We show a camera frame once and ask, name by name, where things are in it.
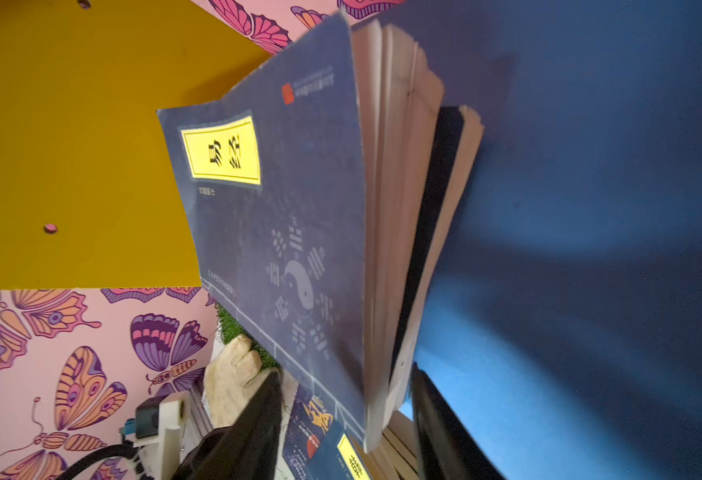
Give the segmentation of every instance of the blue background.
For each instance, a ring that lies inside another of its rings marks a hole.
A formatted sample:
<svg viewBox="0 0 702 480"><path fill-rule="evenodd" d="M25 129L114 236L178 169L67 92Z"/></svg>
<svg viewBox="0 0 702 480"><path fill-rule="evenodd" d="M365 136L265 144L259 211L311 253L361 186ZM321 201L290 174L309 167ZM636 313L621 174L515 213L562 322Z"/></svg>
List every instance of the blue background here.
<svg viewBox="0 0 702 480"><path fill-rule="evenodd" d="M486 126L415 360L509 479L702 478L702 2L378 18Z"/></svg>

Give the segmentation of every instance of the grass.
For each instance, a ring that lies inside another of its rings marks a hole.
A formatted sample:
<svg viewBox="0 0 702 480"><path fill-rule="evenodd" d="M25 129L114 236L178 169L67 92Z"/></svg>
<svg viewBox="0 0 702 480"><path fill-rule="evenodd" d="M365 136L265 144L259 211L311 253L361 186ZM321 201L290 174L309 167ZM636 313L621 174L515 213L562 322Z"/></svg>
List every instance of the grass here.
<svg viewBox="0 0 702 480"><path fill-rule="evenodd" d="M253 339L250 333L244 330L244 327L241 326L220 303L217 304L217 316L221 323L221 338L223 339L223 343L228 344L228 342L237 338L237 336L244 334L252 341L252 350L257 351L258 355L260 355L260 361L263 363L263 366L260 367L261 370L269 369L274 366L279 368L279 363L273 359L271 354L266 351L257 340Z"/></svg>

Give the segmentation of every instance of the yellow label with black character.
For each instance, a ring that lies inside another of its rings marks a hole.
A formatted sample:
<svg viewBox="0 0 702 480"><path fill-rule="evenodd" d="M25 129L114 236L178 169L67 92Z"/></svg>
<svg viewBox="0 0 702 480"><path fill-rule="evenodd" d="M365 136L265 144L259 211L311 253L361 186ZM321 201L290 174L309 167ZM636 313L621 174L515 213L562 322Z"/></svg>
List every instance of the yellow label with black character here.
<svg viewBox="0 0 702 480"><path fill-rule="evenodd" d="M253 118L181 130L193 178L260 185L260 158Z"/></svg>
<svg viewBox="0 0 702 480"><path fill-rule="evenodd" d="M349 468L349 472L351 472L351 476L355 480L370 480L364 465L362 465L362 461L356 455L356 450L353 449L353 445L351 445L351 441L345 433L340 437L340 442L338 442L338 451L343 460L346 461L346 467Z"/></svg>

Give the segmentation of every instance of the red logo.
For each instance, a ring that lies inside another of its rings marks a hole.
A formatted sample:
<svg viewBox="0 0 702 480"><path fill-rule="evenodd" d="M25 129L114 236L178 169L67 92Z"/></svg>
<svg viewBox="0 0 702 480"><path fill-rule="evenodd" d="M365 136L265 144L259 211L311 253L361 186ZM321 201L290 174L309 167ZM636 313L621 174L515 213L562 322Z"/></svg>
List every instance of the red logo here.
<svg viewBox="0 0 702 480"><path fill-rule="evenodd" d="M284 104L289 105L295 101L295 93L293 92L293 86L290 84L282 85L282 96L284 97Z"/></svg>

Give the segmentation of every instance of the butterfly wallpaper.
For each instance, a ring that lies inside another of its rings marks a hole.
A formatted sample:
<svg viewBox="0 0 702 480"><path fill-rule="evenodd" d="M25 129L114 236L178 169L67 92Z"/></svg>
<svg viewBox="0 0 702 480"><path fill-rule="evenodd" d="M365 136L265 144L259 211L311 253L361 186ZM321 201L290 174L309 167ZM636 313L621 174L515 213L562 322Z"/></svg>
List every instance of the butterfly wallpaper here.
<svg viewBox="0 0 702 480"><path fill-rule="evenodd" d="M266 52L281 52L339 9L354 24L404 0L192 0Z"/></svg>
<svg viewBox="0 0 702 480"><path fill-rule="evenodd" d="M54 480L118 443L146 398L203 378L216 331L200 287L0 291L0 480ZM78 478L135 475L108 458Z"/></svg>

